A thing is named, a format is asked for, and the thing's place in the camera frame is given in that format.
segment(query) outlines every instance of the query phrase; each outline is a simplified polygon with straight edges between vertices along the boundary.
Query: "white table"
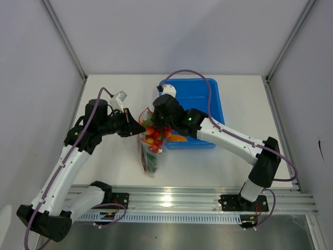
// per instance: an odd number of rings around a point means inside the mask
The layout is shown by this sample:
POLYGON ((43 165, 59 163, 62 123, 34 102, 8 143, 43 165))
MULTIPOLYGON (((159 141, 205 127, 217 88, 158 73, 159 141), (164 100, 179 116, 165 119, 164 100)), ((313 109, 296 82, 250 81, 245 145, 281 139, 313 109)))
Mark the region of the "white table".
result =
MULTIPOLYGON (((76 119, 84 114, 90 99, 97 97, 102 86, 111 93, 125 91, 128 107, 135 119, 158 96, 156 86, 166 75, 90 75, 80 102, 76 119)), ((174 78, 192 78, 179 75, 174 78)), ((278 138, 273 116, 260 76, 207 76, 219 85, 224 120, 228 127, 246 135, 267 139, 278 138)), ((104 93, 102 98, 109 100, 104 93)), ((216 147, 202 150, 166 150, 154 178, 144 174, 136 136, 103 138, 78 174, 74 184, 89 184, 95 180, 110 185, 241 187, 251 170, 243 159, 216 147)), ((277 178, 289 178, 283 161, 277 178)), ((274 182, 273 188, 292 187, 290 182, 274 182)))

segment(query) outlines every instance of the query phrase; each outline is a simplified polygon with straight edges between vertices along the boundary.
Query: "bag of fruit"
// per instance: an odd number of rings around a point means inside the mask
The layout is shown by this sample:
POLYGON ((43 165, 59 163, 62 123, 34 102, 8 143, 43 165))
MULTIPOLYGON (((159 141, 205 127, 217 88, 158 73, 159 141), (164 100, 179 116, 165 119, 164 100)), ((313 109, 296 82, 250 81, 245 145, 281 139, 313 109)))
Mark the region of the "bag of fruit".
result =
POLYGON ((146 108, 139 116, 139 123, 146 132, 139 134, 139 150, 144 172, 154 176, 161 160, 162 146, 170 137, 171 128, 155 128, 151 121, 152 111, 146 108))

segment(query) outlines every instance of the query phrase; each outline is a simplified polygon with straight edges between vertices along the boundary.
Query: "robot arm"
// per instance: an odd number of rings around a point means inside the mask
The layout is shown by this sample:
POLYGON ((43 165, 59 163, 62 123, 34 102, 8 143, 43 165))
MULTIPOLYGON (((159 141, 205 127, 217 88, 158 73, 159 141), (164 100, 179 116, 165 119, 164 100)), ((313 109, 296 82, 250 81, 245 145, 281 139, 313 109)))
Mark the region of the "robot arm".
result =
POLYGON ((244 135, 214 120, 220 126, 218 129, 206 113, 197 109, 184 110, 175 99, 176 91, 173 86, 165 84, 159 90, 163 91, 163 94, 153 103, 155 109, 151 119, 154 125, 157 127, 171 126, 180 135, 212 142, 252 165, 249 178, 237 199, 243 210, 253 207, 262 190, 272 185, 281 159, 273 153, 252 146, 239 138, 253 142, 254 145, 269 147, 277 152, 279 152, 278 142, 272 137, 263 141, 244 135))
POLYGON ((30 205, 21 205, 17 210, 17 216, 27 226, 37 209, 31 224, 32 231, 59 242, 68 234, 78 217, 98 204, 112 201, 112 187, 99 181, 92 183, 85 192, 75 198, 69 201, 65 201, 65 198, 75 177, 95 147, 101 143, 104 135, 117 133, 121 137, 128 137, 146 131, 134 120, 129 109, 122 107, 125 98, 124 92, 119 92, 111 98, 110 115, 107 114, 108 102, 99 100, 86 132, 63 164, 63 160, 86 126, 97 100, 90 100, 85 106, 85 115, 68 131, 59 160, 44 187, 30 205))

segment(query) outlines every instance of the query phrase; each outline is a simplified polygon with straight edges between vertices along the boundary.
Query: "metal corner post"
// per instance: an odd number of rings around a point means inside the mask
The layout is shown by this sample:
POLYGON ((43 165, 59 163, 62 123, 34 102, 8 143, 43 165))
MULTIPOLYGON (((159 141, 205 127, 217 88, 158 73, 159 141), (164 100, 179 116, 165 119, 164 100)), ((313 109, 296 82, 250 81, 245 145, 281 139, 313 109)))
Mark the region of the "metal corner post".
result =
POLYGON ((86 74, 84 73, 84 70, 81 66, 81 63, 78 59, 78 57, 76 56, 76 53, 71 45, 71 43, 69 42, 67 35, 63 29, 63 27, 60 24, 60 21, 50 3, 49 0, 40 0, 41 4, 43 5, 46 14, 48 15, 48 17, 50 18, 50 21, 55 29, 55 31, 57 32, 57 34, 59 35, 60 40, 62 41, 69 57, 71 58, 71 60, 73 61, 79 75, 81 76, 81 78, 85 81, 86 79, 86 74))
POLYGON ((303 12, 301 13, 299 19, 297 20, 296 24, 294 25, 292 31, 290 32, 285 44, 283 45, 281 51, 279 52, 277 58, 274 61, 274 64, 268 73, 267 76, 267 82, 269 83, 272 79, 274 73, 278 69, 278 67, 281 65, 282 61, 288 54, 289 50, 291 49, 292 45, 294 44, 296 38, 298 37, 300 31, 305 25, 305 22, 307 21, 308 17, 310 16, 310 13, 315 7, 315 4, 318 2, 318 0, 309 0, 306 4, 305 8, 303 9, 303 12))

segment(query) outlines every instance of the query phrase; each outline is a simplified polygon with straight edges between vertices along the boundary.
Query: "metal floor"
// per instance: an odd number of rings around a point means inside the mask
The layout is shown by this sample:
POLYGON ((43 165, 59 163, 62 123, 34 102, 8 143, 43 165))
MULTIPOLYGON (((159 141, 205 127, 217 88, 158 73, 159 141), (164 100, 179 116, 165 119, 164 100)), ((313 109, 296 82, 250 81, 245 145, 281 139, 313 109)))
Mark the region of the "metal floor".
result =
POLYGON ((118 223, 73 228, 45 250, 315 250, 305 216, 273 216, 257 231, 236 225, 118 223))

